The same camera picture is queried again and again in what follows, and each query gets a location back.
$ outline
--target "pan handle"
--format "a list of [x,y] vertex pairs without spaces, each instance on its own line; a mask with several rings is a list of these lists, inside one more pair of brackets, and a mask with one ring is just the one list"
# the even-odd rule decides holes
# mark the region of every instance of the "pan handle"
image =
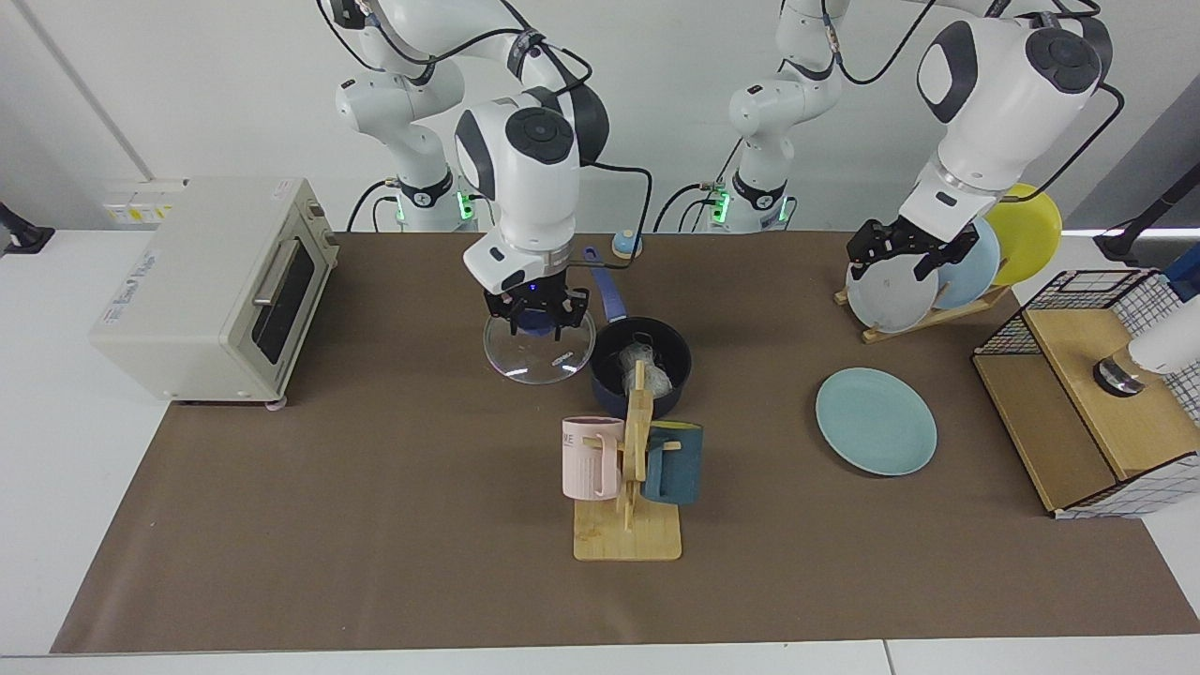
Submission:
[[[594,246],[587,246],[583,249],[583,259],[600,262],[600,251],[596,251]],[[590,269],[592,279],[595,280],[596,288],[600,289],[600,298],[604,299],[604,313],[608,323],[629,316],[629,312],[625,311],[625,303],[620,299],[620,291],[617,291],[617,282],[613,281],[612,274],[602,267]]]

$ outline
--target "plastic bag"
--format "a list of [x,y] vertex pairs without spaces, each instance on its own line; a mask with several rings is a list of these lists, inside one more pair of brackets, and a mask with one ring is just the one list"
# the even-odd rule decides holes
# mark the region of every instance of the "plastic bag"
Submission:
[[654,348],[644,342],[634,342],[620,351],[620,368],[625,371],[625,395],[634,390],[637,362],[646,362],[646,390],[661,399],[674,389],[665,370],[654,364]]

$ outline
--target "oven door handle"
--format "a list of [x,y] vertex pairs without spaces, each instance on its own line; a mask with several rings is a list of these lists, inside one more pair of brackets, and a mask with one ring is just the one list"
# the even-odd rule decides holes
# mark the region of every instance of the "oven door handle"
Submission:
[[288,271],[292,270],[292,263],[295,262],[299,252],[299,238],[280,244],[275,250],[275,257],[271,258],[271,265],[266,269],[266,276],[263,277],[258,291],[254,292],[256,306],[270,307],[275,305],[283,289],[283,281],[288,277]]

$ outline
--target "white table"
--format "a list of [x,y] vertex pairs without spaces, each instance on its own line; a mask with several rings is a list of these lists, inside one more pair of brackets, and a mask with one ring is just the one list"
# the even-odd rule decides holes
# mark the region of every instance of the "white table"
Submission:
[[[60,232],[0,258],[0,653],[44,655],[166,411],[86,342],[150,234]],[[1114,267],[1067,240],[1052,270]],[[1024,301],[1044,280],[1018,288]],[[1147,519],[1200,607],[1200,500]],[[31,673],[1193,673],[1200,637],[0,659]]]

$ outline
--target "wooden mug stand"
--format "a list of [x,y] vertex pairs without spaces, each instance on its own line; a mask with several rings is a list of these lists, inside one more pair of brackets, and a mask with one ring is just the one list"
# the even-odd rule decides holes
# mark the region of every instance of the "wooden mug stand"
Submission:
[[[1004,263],[1007,262],[1008,262],[1007,259],[1001,261],[1000,269],[1004,269]],[[938,288],[937,298],[941,299],[941,297],[946,293],[946,291],[949,287],[950,285],[947,283],[941,288]],[[925,318],[920,319],[920,323],[913,325],[908,330],[901,330],[900,333],[883,333],[877,327],[872,325],[871,328],[868,328],[866,330],[863,331],[863,342],[868,345],[874,345],[875,342],[882,342],[884,340],[890,340],[892,338],[899,338],[901,335],[907,335],[910,333],[924,330],[932,325],[940,325],[942,323],[956,321],[965,316],[985,312],[996,306],[996,303],[1003,299],[1003,297],[1008,294],[1008,292],[1012,289],[1013,289],[1012,286],[992,286],[991,288],[988,289],[986,293],[980,295],[979,299],[968,303],[966,305],[962,305],[961,307],[954,307],[953,310],[929,310],[929,313],[925,315]],[[833,301],[842,306],[848,305],[850,298],[847,295],[846,288],[842,288],[841,291],[834,293]]]
[[[575,558],[581,561],[668,561],[683,555],[679,507],[641,497],[646,482],[646,455],[654,396],[646,389],[646,363],[637,362],[634,390],[629,393],[622,455],[622,490],[614,500],[575,502]],[[588,446],[600,447],[589,438]],[[678,450],[667,443],[664,450]]]

